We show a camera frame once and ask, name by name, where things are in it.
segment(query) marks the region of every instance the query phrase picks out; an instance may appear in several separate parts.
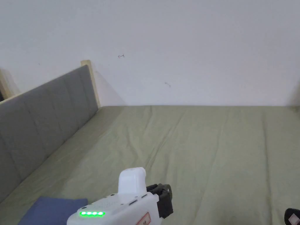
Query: bed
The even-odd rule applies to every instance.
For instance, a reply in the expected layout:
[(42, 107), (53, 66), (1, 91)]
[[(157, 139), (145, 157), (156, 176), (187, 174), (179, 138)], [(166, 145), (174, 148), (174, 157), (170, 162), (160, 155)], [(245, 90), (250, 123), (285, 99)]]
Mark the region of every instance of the bed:
[(39, 196), (96, 201), (139, 166), (172, 187), (163, 224), (284, 224), (300, 208), (299, 132), (298, 107), (102, 107), (0, 203), (0, 224)]

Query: blue cloth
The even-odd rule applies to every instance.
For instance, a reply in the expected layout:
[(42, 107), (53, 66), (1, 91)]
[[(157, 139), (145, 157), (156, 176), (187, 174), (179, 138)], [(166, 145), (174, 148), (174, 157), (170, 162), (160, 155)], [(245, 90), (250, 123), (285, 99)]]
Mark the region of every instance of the blue cloth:
[(39, 197), (19, 225), (66, 225), (70, 215), (87, 204), (87, 199)]

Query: headboard panel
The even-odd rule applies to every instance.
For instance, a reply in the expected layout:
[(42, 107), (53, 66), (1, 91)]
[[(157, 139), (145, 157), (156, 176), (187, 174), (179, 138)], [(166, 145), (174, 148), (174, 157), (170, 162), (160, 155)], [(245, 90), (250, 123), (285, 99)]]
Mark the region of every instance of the headboard panel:
[(87, 65), (2, 102), (0, 202), (97, 110)]

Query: white wall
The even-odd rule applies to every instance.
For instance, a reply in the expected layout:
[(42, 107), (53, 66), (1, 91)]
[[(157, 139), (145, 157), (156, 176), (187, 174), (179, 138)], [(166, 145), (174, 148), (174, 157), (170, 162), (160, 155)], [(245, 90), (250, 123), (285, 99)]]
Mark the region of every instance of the white wall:
[(298, 0), (2, 0), (0, 67), (23, 92), (90, 59), (102, 105), (300, 104), (299, 12)]

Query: wall mark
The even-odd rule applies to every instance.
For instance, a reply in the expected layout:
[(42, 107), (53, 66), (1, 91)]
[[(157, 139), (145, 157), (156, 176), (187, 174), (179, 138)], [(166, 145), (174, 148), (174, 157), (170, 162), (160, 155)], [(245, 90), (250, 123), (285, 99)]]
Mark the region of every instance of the wall mark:
[(169, 83), (165, 82), (165, 84), (166, 84), (166, 85), (168, 85), (168, 86), (169, 86), (169, 88), (171, 88), (171, 85), (170, 85)]

